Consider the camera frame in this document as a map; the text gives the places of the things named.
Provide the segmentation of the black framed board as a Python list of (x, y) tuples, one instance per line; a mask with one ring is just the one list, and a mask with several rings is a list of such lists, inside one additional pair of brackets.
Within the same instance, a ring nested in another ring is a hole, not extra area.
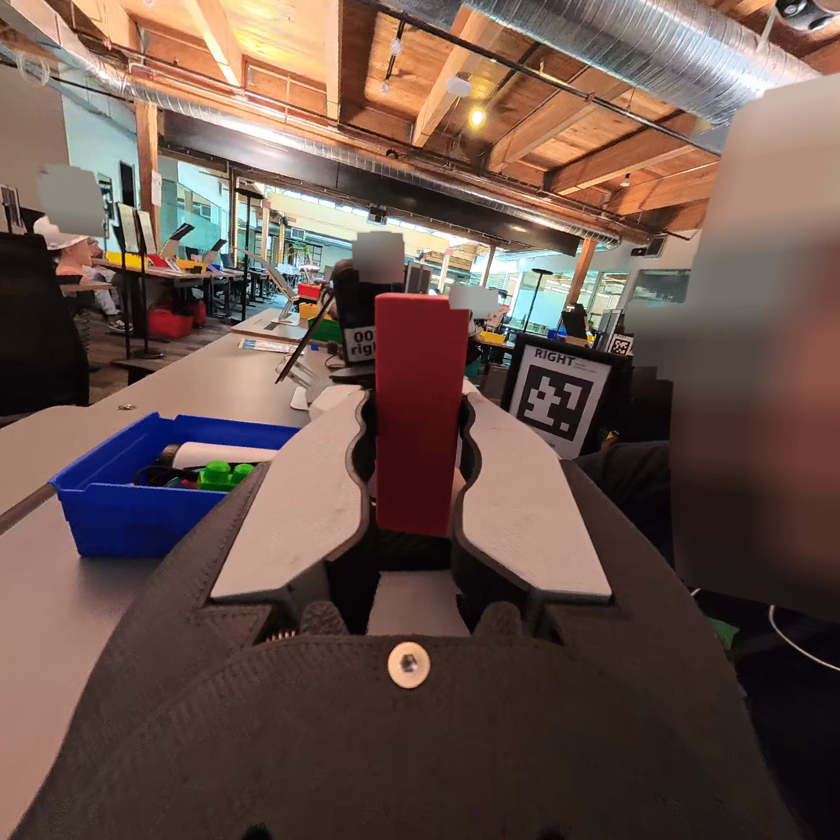
[(620, 432), (631, 404), (633, 361), (568, 341), (522, 332), (500, 408), (562, 459), (597, 451)]

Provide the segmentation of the long spiral metal duct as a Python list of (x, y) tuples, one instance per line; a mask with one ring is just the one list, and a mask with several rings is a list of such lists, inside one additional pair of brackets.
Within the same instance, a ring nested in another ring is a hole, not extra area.
[(128, 77), (97, 56), (71, 56), (69, 66), (90, 78), (93, 88), (54, 73), (49, 74), (49, 81), (122, 102), (155, 105), (166, 115), (164, 147), (179, 154), (228, 161), (241, 172), (260, 173), (268, 180), (290, 179), (361, 203), (427, 217), (478, 234), (479, 239), (568, 256), (575, 255), (583, 238), (608, 249), (623, 242), (617, 234), (550, 217), (447, 178), (411, 170), (392, 159), (306, 140), (156, 91), (144, 79)]

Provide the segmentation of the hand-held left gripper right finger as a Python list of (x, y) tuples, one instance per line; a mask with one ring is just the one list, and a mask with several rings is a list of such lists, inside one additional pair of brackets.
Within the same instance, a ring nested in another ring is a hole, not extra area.
[(613, 590), (561, 459), (477, 392), (463, 395), (451, 571), (470, 617), (513, 604), (535, 628), (548, 606), (607, 606)]

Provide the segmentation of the red rectangular block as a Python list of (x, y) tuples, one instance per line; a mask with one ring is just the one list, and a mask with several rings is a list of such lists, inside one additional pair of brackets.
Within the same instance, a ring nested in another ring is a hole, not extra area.
[(377, 523), (446, 538), (469, 311), (446, 297), (388, 292), (374, 318)]

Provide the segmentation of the black office chair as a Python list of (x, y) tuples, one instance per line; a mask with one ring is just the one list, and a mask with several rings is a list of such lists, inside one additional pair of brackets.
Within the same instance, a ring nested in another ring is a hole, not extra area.
[(1, 234), (1, 416), (88, 405), (87, 353), (45, 240)]

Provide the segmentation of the thin display panel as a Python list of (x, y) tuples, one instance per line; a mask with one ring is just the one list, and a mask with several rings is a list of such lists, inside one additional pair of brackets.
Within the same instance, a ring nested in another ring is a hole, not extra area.
[(290, 354), (287, 362), (281, 368), (281, 370), (280, 370), (280, 372), (277, 375), (277, 378), (275, 380), (275, 384), (279, 384), (280, 382), (283, 382), (291, 374), (293, 368), (295, 367), (295, 365), (299, 361), (302, 352), (311, 343), (311, 339), (313, 337), (313, 334), (316, 332), (320, 323), (326, 318), (327, 314), (329, 313), (330, 307), (332, 306), (332, 303), (333, 303), (333, 299), (334, 299), (334, 292), (331, 290), (327, 293), (326, 297), (324, 298), (323, 304), (322, 304), (321, 308), (318, 310), (318, 314), (316, 315), (316, 317), (314, 319), (311, 320), (307, 331), (304, 333), (304, 335), (303, 335), (302, 339), (300, 340), (300, 342), (298, 343), (296, 349), (294, 349), (294, 351), (292, 351), (292, 353)]

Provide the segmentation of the large spiral metal duct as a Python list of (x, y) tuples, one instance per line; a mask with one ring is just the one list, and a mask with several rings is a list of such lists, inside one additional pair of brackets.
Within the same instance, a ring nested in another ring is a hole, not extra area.
[(767, 91), (823, 74), (696, 1), (465, 5), (712, 125)]

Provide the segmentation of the green toy brick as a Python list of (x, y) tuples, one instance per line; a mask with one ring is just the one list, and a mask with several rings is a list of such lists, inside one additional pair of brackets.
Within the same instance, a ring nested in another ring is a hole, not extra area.
[(197, 471), (196, 489), (229, 492), (237, 487), (256, 468), (250, 463), (229, 464), (223, 460), (212, 460)]

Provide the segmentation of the white tube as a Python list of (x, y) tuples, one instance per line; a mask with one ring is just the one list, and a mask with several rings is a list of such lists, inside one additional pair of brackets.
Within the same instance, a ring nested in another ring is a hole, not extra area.
[(277, 452), (276, 448), (184, 442), (167, 445), (155, 464), (173, 469), (204, 469), (211, 462), (221, 461), (233, 468), (240, 464), (258, 465), (271, 461)]

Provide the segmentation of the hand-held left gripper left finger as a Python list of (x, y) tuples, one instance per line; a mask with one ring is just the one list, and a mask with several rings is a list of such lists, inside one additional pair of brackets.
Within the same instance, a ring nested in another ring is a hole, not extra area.
[(366, 633), (380, 579), (367, 555), (370, 399), (351, 391), (279, 450), (258, 480), (212, 603), (278, 605), (298, 623), (310, 603), (331, 601), (352, 633)]

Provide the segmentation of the white monitor stand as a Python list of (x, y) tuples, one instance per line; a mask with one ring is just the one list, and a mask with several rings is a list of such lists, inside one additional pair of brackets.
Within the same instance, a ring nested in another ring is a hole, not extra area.
[(292, 384), (290, 407), (293, 410), (308, 411), (314, 400), (331, 384), (325, 359), (320, 353), (308, 351), (285, 373), (283, 381)]

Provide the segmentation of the blue plastic bin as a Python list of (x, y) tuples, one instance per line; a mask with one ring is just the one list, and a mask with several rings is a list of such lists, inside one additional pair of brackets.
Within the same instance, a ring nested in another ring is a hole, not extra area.
[(80, 557), (160, 559), (226, 492), (155, 485), (167, 445), (198, 442), (282, 448), (297, 427), (151, 413), (77, 458), (52, 478)]

